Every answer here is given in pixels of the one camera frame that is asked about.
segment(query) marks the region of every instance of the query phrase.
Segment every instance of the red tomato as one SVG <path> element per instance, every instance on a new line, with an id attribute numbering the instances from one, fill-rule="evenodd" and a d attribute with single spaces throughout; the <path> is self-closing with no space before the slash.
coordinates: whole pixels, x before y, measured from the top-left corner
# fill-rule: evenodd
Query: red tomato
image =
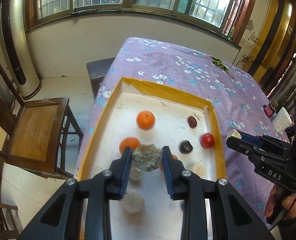
<path id="1" fill-rule="evenodd" d="M 211 133 L 205 133 L 201 136 L 200 143 L 205 148 L 211 148 L 214 146 L 215 140 Z"/>

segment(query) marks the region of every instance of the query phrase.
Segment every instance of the orange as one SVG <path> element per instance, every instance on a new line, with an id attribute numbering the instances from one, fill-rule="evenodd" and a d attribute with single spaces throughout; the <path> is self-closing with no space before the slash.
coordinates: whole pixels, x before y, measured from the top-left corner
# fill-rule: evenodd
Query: orange
<path id="1" fill-rule="evenodd" d="M 123 139 L 119 145 L 119 151 L 122 154 L 125 150 L 126 146 L 129 146 L 132 151 L 136 150 L 138 146 L 140 146 L 140 141 L 135 137 L 127 137 L 126 139 Z"/>
<path id="2" fill-rule="evenodd" d="M 150 111 L 141 111 L 136 120 L 139 128 L 143 130 L 149 130 L 155 124 L 155 116 Z"/>
<path id="3" fill-rule="evenodd" d="M 173 159 L 178 160 L 178 157 L 176 155 L 171 155 Z M 162 163 L 160 163 L 159 168 L 163 171 L 164 170 L 164 165 L 162 165 Z"/>

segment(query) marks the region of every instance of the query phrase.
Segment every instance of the green vegetable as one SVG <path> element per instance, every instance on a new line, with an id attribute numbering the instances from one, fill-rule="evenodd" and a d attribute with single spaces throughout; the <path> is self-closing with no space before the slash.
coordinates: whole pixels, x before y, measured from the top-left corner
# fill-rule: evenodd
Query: green vegetable
<path id="1" fill-rule="evenodd" d="M 226 66 L 219 58 L 211 57 L 211 59 L 212 59 L 213 64 L 215 64 L 220 69 L 226 71 L 228 75 L 230 75 L 232 78 L 234 78 L 233 75 L 229 73 L 229 67 Z"/>

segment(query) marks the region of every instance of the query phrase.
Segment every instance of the chair seat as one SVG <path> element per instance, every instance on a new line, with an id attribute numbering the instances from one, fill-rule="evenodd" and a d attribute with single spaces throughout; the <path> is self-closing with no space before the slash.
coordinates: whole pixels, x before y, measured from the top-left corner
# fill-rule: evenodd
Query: chair seat
<path id="1" fill-rule="evenodd" d="M 7 163 L 52 173 L 69 98 L 52 98 L 25 103 L 18 113 L 10 141 Z"/>

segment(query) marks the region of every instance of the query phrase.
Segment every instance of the human hand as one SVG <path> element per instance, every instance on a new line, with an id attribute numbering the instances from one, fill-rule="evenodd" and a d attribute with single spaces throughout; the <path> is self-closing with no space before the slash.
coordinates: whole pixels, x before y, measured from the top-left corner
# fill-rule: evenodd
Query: human hand
<path id="1" fill-rule="evenodd" d="M 274 207 L 276 206 L 276 193 L 277 193 L 277 185 L 274 185 L 272 190 L 270 191 L 270 196 L 268 198 L 266 207 L 265 207 L 265 212 L 264 216 L 270 217 L 273 213 Z M 289 210 L 291 205 L 293 204 L 295 200 L 295 196 L 288 196 L 284 198 L 282 202 L 283 208 L 286 210 Z M 293 205 L 292 209 L 288 212 L 288 214 L 284 217 L 283 220 L 290 220 L 296 217 L 296 202 Z"/>

